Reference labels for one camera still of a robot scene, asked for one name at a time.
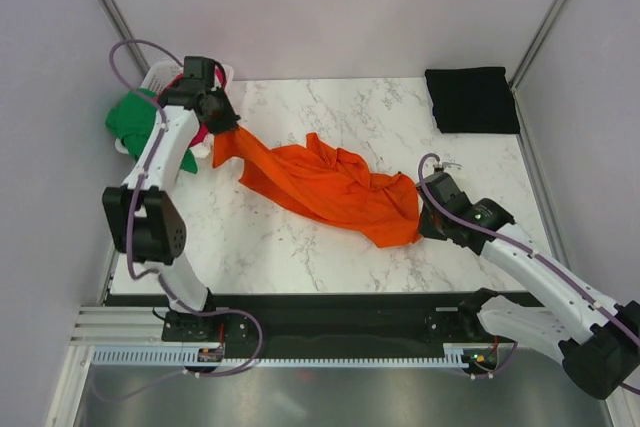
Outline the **orange t shirt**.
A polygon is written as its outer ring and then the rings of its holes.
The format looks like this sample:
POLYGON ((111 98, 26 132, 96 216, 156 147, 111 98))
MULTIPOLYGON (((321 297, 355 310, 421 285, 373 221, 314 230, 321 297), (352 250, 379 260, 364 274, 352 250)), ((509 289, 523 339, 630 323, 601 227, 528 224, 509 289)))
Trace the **orange t shirt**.
POLYGON ((379 248, 419 240, 414 181, 401 172, 372 172, 361 156, 331 147, 314 132, 305 145, 269 149, 239 127, 214 140, 213 166, 232 158, 244 161, 242 185, 286 210, 358 232, 379 248))

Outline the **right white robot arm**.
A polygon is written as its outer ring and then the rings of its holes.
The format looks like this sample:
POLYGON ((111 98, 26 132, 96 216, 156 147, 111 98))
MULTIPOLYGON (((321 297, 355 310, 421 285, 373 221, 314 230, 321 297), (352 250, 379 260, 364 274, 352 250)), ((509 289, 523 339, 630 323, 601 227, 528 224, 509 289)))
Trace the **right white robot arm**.
POLYGON ((458 315, 467 339, 487 334, 521 343, 559 363, 589 396, 605 400, 616 389, 633 394, 639 369, 639 304, 622 304, 590 286, 538 249, 514 216, 489 198, 471 202, 450 174, 420 176, 420 233, 452 241, 513 277, 542 305, 519 307, 482 290, 476 305, 458 315))

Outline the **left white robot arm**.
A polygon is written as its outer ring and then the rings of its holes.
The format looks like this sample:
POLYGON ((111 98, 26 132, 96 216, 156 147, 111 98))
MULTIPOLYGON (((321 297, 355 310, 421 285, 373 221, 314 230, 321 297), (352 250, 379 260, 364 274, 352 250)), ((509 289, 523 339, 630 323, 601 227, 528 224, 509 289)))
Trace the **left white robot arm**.
POLYGON ((204 126, 212 135, 238 127, 222 64, 188 56, 176 86, 155 97, 134 94, 154 107, 155 120, 135 166, 118 187, 102 194, 116 249, 125 255, 134 281, 153 277, 172 310, 187 314, 185 329, 208 340, 219 329, 218 314, 207 308, 210 290, 195 274, 185 246, 187 227, 170 197, 192 138, 204 126))

